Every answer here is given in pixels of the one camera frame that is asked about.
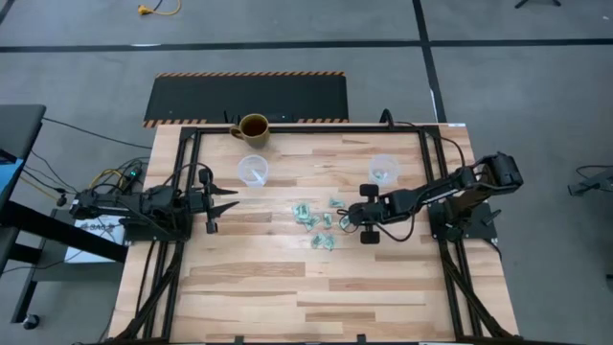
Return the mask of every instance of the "mug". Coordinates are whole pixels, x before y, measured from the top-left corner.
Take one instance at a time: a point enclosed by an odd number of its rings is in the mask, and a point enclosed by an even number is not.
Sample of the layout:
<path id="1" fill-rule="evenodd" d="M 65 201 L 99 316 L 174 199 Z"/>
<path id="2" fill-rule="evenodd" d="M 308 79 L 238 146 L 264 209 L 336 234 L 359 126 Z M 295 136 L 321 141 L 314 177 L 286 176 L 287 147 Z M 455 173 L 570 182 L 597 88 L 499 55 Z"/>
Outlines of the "mug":
<path id="1" fill-rule="evenodd" d="M 268 120 L 261 114 L 249 114 L 240 120 L 238 126 L 230 127 L 230 134 L 254 149 L 261 149 L 270 137 Z"/>

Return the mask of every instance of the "wooden table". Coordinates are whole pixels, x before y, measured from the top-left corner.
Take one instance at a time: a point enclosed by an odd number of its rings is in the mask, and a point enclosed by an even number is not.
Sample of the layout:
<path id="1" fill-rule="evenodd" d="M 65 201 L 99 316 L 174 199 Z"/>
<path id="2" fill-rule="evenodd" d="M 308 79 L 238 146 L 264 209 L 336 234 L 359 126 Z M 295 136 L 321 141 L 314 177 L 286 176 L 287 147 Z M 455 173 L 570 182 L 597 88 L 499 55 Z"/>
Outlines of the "wooden table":
<path id="1" fill-rule="evenodd" d="M 146 187 L 172 173 L 180 128 L 157 128 Z M 468 163 L 474 161 L 465 127 L 441 125 L 441 133 L 460 144 Z M 370 341 L 454 338 L 439 248 L 425 211 L 417 215 L 409 241 L 397 243 L 381 235 L 379 245 L 364 245 L 358 233 L 348 235 L 338 227 L 324 230 L 320 224 L 308 233 L 295 223 L 291 210 L 305 201 L 311 213 L 330 212 L 338 221 L 329 198 L 348 205 L 363 201 L 358 187 L 367 182 L 369 160 L 377 153 L 392 154 L 401 166 L 397 184 L 382 193 L 424 184 L 416 134 L 273 134 L 264 150 L 250 149 L 230 135 L 205 134 L 200 147 L 199 161 L 214 171 L 216 185 L 238 191 L 220 197 L 217 204 L 240 204 L 219 219 L 216 235 L 206 234 L 204 217 L 195 218 L 183 257 L 171 342 L 233 341 L 235 335 L 274 342 L 355 341 L 357 334 Z M 261 189 L 238 180 L 238 161 L 252 153 L 269 163 L 269 179 Z M 451 171 L 460 166 L 451 144 L 444 142 L 444 153 Z M 388 229 L 405 235 L 409 223 Z M 312 249 L 313 235 L 328 231 L 336 248 Z M 500 324 L 516 333 L 498 254 L 479 240 L 465 241 L 465 246 L 475 292 Z M 110 335 L 134 315 L 148 248 L 149 243 L 141 242 L 129 249 Z M 460 291 L 458 295 L 465 333 L 470 334 L 465 299 Z M 160 306 L 154 335 L 161 330 Z"/>

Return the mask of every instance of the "white paper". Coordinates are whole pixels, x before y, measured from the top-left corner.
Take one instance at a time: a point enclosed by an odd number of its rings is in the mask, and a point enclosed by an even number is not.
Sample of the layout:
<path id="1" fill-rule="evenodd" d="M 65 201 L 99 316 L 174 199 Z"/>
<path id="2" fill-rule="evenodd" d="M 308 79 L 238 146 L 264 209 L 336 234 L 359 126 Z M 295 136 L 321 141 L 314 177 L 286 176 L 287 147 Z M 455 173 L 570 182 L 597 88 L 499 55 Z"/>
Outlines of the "white paper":
<path id="1" fill-rule="evenodd" d="M 119 219 L 123 217 L 118 216 L 100 216 L 98 218 L 77 220 L 75 226 L 83 231 L 99 236 L 107 241 L 115 242 L 116 244 L 124 244 L 124 226 L 119 223 Z M 87 252 L 80 252 L 80 249 L 68 247 L 66 251 L 67 264 L 91 264 L 91 263 L 112 263 L 110 259 L 103 258 L 98 255 L 94 255 Z"/>

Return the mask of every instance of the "plastic cup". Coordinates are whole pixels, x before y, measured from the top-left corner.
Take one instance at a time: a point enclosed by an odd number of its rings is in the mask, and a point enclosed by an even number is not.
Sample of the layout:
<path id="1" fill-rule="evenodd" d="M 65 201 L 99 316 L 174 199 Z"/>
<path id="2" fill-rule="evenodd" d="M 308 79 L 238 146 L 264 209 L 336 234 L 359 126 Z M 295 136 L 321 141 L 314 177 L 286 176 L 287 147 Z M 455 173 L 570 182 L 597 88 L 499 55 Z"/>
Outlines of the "plastic cup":
<path id="1" fill-rule="evenodd" d="M 368 165 L 368 179 L 378 186 L 396 182 L 400 175 L 400 165 L 389 154 L 377 154 Z"/>
<path id="2" fill-rule="evenodd" d="M 268 180 L 268 162 L 256 154 L 242 158 L 238 163 L 238 178 L 247 187 L 262 187 Z"/>

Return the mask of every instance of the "brown liquid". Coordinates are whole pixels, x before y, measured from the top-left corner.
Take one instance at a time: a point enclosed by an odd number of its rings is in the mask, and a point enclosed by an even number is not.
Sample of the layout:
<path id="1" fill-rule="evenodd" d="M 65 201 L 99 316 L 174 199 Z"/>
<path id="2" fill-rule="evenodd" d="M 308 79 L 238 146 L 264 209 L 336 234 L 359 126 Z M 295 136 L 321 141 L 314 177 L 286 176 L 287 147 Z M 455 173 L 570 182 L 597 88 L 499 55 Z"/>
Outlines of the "brown liquid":
<path id="1" fill-rule="evenodd" d="M 268 124 L 260 119 L 250 120 L 242 127 L 242 132 L 246 136 L 258 136 L 268 128 Z"/>

